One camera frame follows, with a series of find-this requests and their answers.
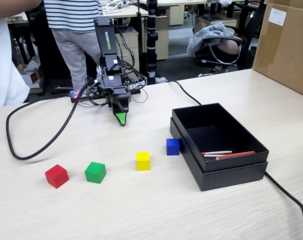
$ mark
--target open box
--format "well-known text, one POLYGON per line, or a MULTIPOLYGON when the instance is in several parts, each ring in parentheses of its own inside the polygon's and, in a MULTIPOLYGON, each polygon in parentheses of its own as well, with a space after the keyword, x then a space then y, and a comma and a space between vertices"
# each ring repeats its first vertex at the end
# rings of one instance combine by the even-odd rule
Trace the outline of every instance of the open box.
POLYGON ((269 151, 219 103, 172 110, 170 132, 202 191, 257 181, 269 151), (216 160, 202 152, 254 154, 216 160))

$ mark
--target blue cube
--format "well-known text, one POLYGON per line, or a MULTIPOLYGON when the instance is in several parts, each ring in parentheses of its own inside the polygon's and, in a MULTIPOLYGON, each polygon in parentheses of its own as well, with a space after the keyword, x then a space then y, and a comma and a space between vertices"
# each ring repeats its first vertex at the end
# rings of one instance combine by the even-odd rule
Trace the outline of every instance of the blue cube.
POLYGON ((166 141, 167 156, 180 154, 180 140, 178 138, 168 138, 166 141))

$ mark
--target red cube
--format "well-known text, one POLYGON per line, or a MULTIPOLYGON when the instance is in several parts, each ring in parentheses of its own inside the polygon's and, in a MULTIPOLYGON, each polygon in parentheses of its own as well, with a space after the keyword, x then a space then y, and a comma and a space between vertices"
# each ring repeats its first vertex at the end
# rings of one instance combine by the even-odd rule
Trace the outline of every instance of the red cube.
POLYGON ((45 172, 45 175, 48 183, 57 189, 69 180, 67 170, 58 164, 45 172))

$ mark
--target person's arm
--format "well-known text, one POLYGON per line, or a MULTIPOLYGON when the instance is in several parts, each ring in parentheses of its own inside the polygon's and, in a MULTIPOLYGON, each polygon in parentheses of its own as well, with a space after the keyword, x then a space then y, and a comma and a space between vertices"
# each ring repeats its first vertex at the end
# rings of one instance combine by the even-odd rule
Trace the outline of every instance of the person's arm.
POLYGON ((42 0, 0 0, 0 19, 34 9, 41 2, 42 0))

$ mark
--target striped shirt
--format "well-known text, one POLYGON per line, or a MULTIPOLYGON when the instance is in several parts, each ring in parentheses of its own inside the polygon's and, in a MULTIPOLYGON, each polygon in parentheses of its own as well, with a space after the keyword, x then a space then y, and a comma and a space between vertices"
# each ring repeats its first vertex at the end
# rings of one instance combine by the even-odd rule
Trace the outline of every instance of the striped shirt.
POLYGON ((95 31, 94 19, 103 15, 99 0, 44 0, 50 29, 95 31))

